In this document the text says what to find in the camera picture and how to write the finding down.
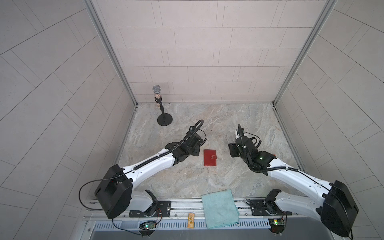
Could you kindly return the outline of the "red card holder wallet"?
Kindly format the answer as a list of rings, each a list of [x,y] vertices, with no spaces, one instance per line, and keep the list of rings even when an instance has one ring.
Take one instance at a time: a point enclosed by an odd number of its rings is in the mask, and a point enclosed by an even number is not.
[[[216,150],[204,149],[204,166],[215,167],[217,165]]]

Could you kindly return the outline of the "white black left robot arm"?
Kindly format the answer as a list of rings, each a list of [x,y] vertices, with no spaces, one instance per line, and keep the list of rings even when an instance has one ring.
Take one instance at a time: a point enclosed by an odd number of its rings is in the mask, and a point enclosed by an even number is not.
[[[158,200],[154,194],[135,188],[158,172],[183,162],[189,156],[199,156],[205,143],[197,133],[188,132],[180,142],[172,142],[157,154],[137,164],[121,168],[110,167],[98,185],[95,196],[108,219],[114,219],[124,211],[138,211],[145,217],[156,214]]]

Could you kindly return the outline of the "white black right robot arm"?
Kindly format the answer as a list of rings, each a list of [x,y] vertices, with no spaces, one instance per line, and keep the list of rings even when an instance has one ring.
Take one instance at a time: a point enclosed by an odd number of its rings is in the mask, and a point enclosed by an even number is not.
[[[240,157],[252,172],[280,180],[304,194],[296,196],[273,189],[262,204],[249,203],[252,208],[270,216],[282,216],[284,220],[288,213],[310,217],[332,233],[353,239],[352,227],[359,208],[344,183],[330,183],[293,168],[275,155],[259,151],[260,138],[249,138],[246,134],[243,128],[236,131],[236,141],[229,144],[231,157]]]

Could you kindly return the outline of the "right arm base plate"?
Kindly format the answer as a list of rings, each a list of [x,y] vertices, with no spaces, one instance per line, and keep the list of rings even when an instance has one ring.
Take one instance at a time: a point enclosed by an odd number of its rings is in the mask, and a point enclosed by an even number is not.
[[[246,204],[250,206],[253,216],[291,216],[292,212],[282,211],[275,202],[246,199]]]

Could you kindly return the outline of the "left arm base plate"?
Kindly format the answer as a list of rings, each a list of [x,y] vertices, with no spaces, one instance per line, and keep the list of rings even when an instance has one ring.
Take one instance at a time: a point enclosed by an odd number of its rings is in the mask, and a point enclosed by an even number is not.
[[[130,211],[130,218],[155,218],[155,217],[169,217],[171,210],[171,201],[158,201],[153,203],[145,212]]]

